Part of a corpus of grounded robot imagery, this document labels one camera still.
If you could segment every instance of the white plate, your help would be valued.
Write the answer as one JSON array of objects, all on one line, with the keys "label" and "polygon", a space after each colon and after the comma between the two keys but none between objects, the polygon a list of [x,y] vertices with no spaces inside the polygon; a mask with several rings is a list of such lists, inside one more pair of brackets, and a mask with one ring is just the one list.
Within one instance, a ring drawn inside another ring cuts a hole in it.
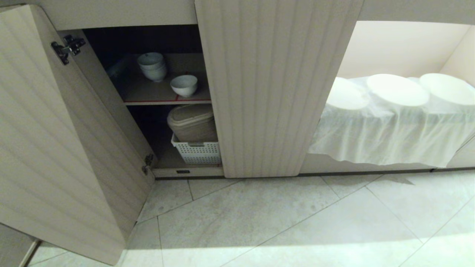
[{"label": "white plate", "polygon": [[327,104],[341,109],[362,109],[370,102],[368,94],[360,86],[347,79],[336,77]]},{"label": "white plate", "polygon": [[416,82],[392,74],[368,78],[368,88],[380,98],[402,106],[421,106],[429,101],[429,92]]},{"label": "white plate", "polygon": [[475,92],[464,80],[440,73],[424,74],[420,84],[431,94],[458,105],[475,105]]}]

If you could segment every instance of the grout line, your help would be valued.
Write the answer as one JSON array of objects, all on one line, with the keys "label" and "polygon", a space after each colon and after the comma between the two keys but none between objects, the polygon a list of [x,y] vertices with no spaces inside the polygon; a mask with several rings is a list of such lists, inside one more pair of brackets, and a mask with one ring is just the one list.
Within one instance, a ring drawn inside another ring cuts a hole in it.
[{"label": "grout line", "polygon": [[143,220],[143,221],[140,221],[140,222],[137,221],[136,224],[134,225],[134,227],[137,226],[137,225],[139,225],[139,224],[141,224],[141,223],[144,223],[144,222],[146,222],[146,221],[150,221],[151,219],[153,219],[153,218],[155,218],[155,217],[157,217],[157,216],[158,216],[158,215],[155,215],[155,216],[153,216],[153,217],[151,217],[151,218],[148,218],[148,219]]},{"label": "grout line", "polygon": [[385,175],[385,174],[381,174],[380,176],[376,177],[376,179],[374,179],[374,180],[370,181],[369,183],[365,184],[363,187],[366,187],[366,189],[369,190],[369,188],[367,188],[367,186],[370,185],[370,184],[372,184],[372,183],[373,183],[374,181],[376,181],[377,179],[383,177],[384,175]]},{"label": "grout line", "polygon": [[383,204],[383,206],[384,206],[385,208],[387,208],[387,209],[391,212],[391,214],[394,215],[394,216],[402,223],[402,225],[404,225],[404,226],[406,227],[406,229],[409,230],[409,232],[411,232],[412,235],[414,235],[414,236],[417,238],[417,240],[419,240],[419,242],[420,242],[421,244],[424,244],[424,242],[422,242],[422,240],[419,239],[419,237],[406,225],[406,223],[404,223],[404,222],[402,221],[402,219],[399,218],[399,216],[397,216],[382,200],[380,200],[380,199],[378,198],[378,196],[376,196],[376,194],[375,194],[373,191],[371,191],[367,186],[364,186],[364,187],[365,187],[369,192],[371,192],[371,194],[373,194],[373,196],[374,196],[377,200],[379,200],[379,202],[381,202],[381,204]]},{"label": "grout line", "polygon": [[169,209],[169,210],[167,210],[166,212],[161,213],[161,214],[158,214],[158,215],[156,215],[156,216],[161,216],[161,215],[163,215],[163,214],[167,214],[167,213],[169,213],[169,212],[172,211],[172,210],[176,210],[176,209],[178,209],[179,207],[183,207],[183,206],[185,206],[186,204],[190,204],[190,203],[192,203],[192,202],[193,202],[193,200],[192,200],[192,201],[188,201],[188,202],[186,202],[186,203],[184,203],[184,204],[181,204],[181,205],[179,205],[179,206],[177,206],[177,207],[175,207],[175,208]]},{"label": "grout line", "polygon": [[194,201],[195,198],[193,197],[193,192],[191,192],[190,180],[187,179],[186,182],[188,183],[188,189],[190,190],[191,201]]},{"label": "grout line", "polygon": [[158,221],[158,216],[157,216],[157,226],[158,226],[158,240],[160,241],[160,254],[161,254],[161,266],[165,267],[165,262],[163,261],[163,247],[162,247],[162,235],[160,234],[160,222]]},{"label": "grout line", "polygon": [[28,265],[28,267],[29,267],[29,266],[35,266],[35,265],[36,265],[36,264],[38,264],[38,263],[42,263],[42,262],[45,262],[45,261],[51,260],[52,258],[56,258],[56,257],[58,257],[58,256],[61,256],[61,255],[63,255],[63,254],[66,254],[66,253],[68,253],[68,252],[70,252],[70,253],[73,253],[73,254],[74,254],[74,252],[71,252],[71,251],[65,251],[65,252],[63,252],[63,253],[61,253],[61,254],[58,254],[58,255],[55,255],[55,256],[53,256],[53,257],[51,257],[51,258],[47,258],[47,259],[45,259],[45,260],[39,261],[39,262],[37,262],[37,263],[34,263],[34,264],[32,264],[32,265]]},{"label": "grout line", "polygon": [[209,196],[209,195],[211,195],[212,193],[215,193],[215,192],[218,192],[218,191],[220,191],[220,190],[223,190],[223,189],[225,189],[225,188],[227,188],[227,187],[230,187],[230,186],[233,185],[233,184],[237,184],[237,183],[239,183],[239,182],[241,182],[241,181],[244,181],[244,180],[246,180],[246,179],[243,178],[243,179],[240,180],[240,181],[234,182],[234,183],[232,183],[232,184],[228,184],[227,186],[225,186],[225,187],[223,187],[223,188],[220,188],[220,189],[218,189],[218,190],[216,190],[216,191],[210,192],[210,193],[208,193],[208,194],[206,194],[206,195],[204,195],[204,196],[201,196],[201,197],[199,197],[199,198],[197,198],[197,199],[195,199],[195,200],[199,200],[200,198],[204,198],[204,197],[206,197],[206,196]]},{"label": "grout line", "polygon": [[330,189],[333,191],[333,193],[335,193],[335,195],[339,198],[339,199],[342,199],[336,192],[335,190],[333,190],[333,188],[325,181],[325,179],[322,177],[322,176],[319,176],[324,182],[325,184],[330,187]]},{"label": "grout line", "polygon": [[349,196],[353,195],[354,193],[358,192],[360,189],[356,190],[355,192],[352,192],[352,193],[348,194],[347,196],[344,196],[344,197],[342,197],[341,199],[339,199],[339,200],[337,200],[337,201],[333,202],[332,204],[330,204],[330,205],[328,205],[328,206],[324,207],[323,209],[321,209],[321,210],[317,211],[316,213],[314,213],[314,214],[312,214],[312,215],[310,215],[310,216],[308,216],[308,217],[306,217],[306,218],[302,219],[300,222],[298,222],[298,223],[296,223],[296,224],[294,224],[294,225],[292,225],[292,226],[288,227],[287,229],[284,229],[284,230],[282,230],[281,232],[279,232],[279,233],[277,233],[277,234],[273,235],[272,237],[268,238],[267,240],[265,240],[265,241],[261,242],[260,244],[258,244],[258,245],[256,245],[256,246],[254,246],[253,248],[251,248],[251,249],[247,250],[246,252],[244,252],[244,253],[242,253],[242,254],[240,254],[240,255],[236,256],[235,258],[231,259],[230,261],[228,261],[228,262],[224,263],[223,265],[221,265],[221,267],[223,267],[223,266],[225,266],[226,264],[230,263],[231,261],[233,261],[233,260],[237,259],[238,257],[240,257],[240,256],[242,256],[242,255],[244,255],[244,254],[246,254],[247,252],[250,252],[251,250],[253,250],[253,249],[255,249],[255,248],[257,248],[257,247],[261,246],[262,244],[264,244],[264,243],[266,243],[267,241],[269,241],[269,240],[271,240],[271,239],[275,238],[276,236],[278,236],[278,235],[280,235],[280,234],[283,234],[284,232],[287,232],[288,230],[292,229],[293,227],[295,227],[295,226],[297,226],[297,225],[299,225],[299,224],[303,223],[304,221],[306,221],[306,220],[310,219],[311,217],[313,217],[313,216],[317,215],[318,213],[322,212],[323,210],[326,210],[327,208],[329,208],[329,207],[331,207],[331,206],[335,205],[336,203],[338,203],[338,202],[342,201],[343,199],[345,199],[345,198],[347,198],[347,197],[349,197]]},{"label": "grout line", "polygon": [[412,256],[414,256],[414,254],[416,254],[424,245],[426,245],[426,244],[429,242],[429,240],[431,240],[440,230],[442,230],[442,228],[444,228],[445,225],[447,225],[463,208],[465,208],[465,206],[468,205],[469,202],[472,201],[473,198],[474,198],[474,197],[471,197],[471,198],[467,201],[467,203],[465,203],[452,217],[450,217],[450,219],[449,219],[447,222],[445,222],[444,225],[443,225],[439,230],[437,230],[432,236],[430,236],[430,237],[427,239],[427,241],[426,241],[425,243],[423,243],[418,249],[416,249],[416,251],[414,251],[414,253],[412,253],[407,259],[405,259],[405,260],[399,265],[399,267],[402,266],[406,261],[408,261]]}]

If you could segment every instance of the open cabinet door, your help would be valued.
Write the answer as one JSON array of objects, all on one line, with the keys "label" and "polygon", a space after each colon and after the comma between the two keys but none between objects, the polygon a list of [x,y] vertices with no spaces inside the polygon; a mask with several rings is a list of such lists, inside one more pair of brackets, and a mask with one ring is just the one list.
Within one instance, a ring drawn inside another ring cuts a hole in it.
[{"label": "open cabinet door", "polygon": [[115,264],[153,174],[40,7],[0,9],[0,37],[0,222]]},{"label": "open cabinet door", "polygon": [[295,176],[363,0],[195,0],[225,176]]}]

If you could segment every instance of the metal hinge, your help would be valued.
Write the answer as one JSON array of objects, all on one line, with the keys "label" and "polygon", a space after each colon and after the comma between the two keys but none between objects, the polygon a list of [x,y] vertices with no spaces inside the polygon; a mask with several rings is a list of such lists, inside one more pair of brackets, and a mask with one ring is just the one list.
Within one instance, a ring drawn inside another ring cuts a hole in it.
[{"label": "metal hinge", "polygon": [[152,164],[153,162],[153,154],[148,154],[146,157],[145,157],[145,165],[142,166],[142,172],[145,173],[145,175],[148,174],[148,167],[150,167],[150,165]]},{"label": "metal hinge", "polygon": [[63,62],[63,65],[67,65],[69,63],[69,60],[67,59],[68,54],[72,54],[73,56],[79,54],[81,52],[79,48],[85,45],[86,41],[84,41],[83,38],[74,39],[71,35],[64,37],[63,40],[66,43],[66,47],[57,42],[52,42],[51,47],[54,49],[61,62]]}]

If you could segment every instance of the white fabric cover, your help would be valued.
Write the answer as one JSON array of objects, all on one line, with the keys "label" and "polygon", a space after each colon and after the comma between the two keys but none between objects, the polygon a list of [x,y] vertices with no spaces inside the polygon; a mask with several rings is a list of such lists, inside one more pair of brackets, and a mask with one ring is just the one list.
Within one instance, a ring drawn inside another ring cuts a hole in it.
[{"label": "white fabric cover", "polygon": [[[474,105],[457,105],[431,95],[425,105],[401,106],[371,92],[367,79],[349,81],[366,89],[370,103],[359,110],[326,105],[309,153],[353,163],[446,167],[475,134]],[[409,79],[419,83],[419,78]]]}]

